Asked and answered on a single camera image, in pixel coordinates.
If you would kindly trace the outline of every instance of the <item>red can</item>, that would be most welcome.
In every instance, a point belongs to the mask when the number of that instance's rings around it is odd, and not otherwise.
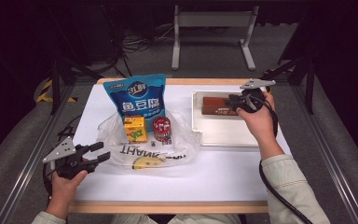
[[[153,120],[153,132],[156,140],[166,142],[171,140],[171,122],[167,117],[160,116]]]

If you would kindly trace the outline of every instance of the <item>white table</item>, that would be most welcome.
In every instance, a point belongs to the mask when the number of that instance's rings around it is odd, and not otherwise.
[[[245,81],[168,78],[166,108],[181,113],[191,126],[193,90],[238,91]],[[94,85],[74,143],[94,144],[98,125],[115,112],[103,85]],[[277,139],[290,154],[281,130]],[[256,147],[202,147],[190,163],[158,169],[123,170],[106,161],[79,186],[70,212],[266,213],[267,191],[258,174],[259,161]]]

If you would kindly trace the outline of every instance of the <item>white plastic bag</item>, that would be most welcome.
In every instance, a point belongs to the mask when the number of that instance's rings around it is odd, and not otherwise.
[[[99,125],[97,142],[103,142],[104,149],[111,152],[113,164],[126,169],[165,167],[191,161],[200,150],[200,140],[179,113],[166,110],[166,117],[171,121],[170,145],[163,146],[153,133],[148,134],[147,143],[129,145],[118,113]]]

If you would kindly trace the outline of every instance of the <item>black wall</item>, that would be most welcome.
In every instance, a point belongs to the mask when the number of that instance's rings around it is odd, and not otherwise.
[[[327,18],[334,23],[316,74],[358,146],[358,2],[333,3]]]
[[[24,3],[0,1],[0,144],[34,108],[35,88],[50,64],[24,17]]]

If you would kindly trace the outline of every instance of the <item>plastic bag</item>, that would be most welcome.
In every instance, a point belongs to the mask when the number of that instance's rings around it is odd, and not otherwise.
[[[118,113],[99,125],[97,142],[103,142],[104,149],[111,152],[110,161],[114,165],[125,169],[166,167],[191,161],[200,150],[199,138],[179,113],[166,110],[166,117],[172,125],[170,145],[162,145],[152,133],[148,134],[147,143],[128,144]]]
[[[164,91],[166,76],[163,74],[134,76],[104,82],[103,87],[124,120],[126,116],[143,116],[147,132],[151,133],[152,121],[165,116]]]

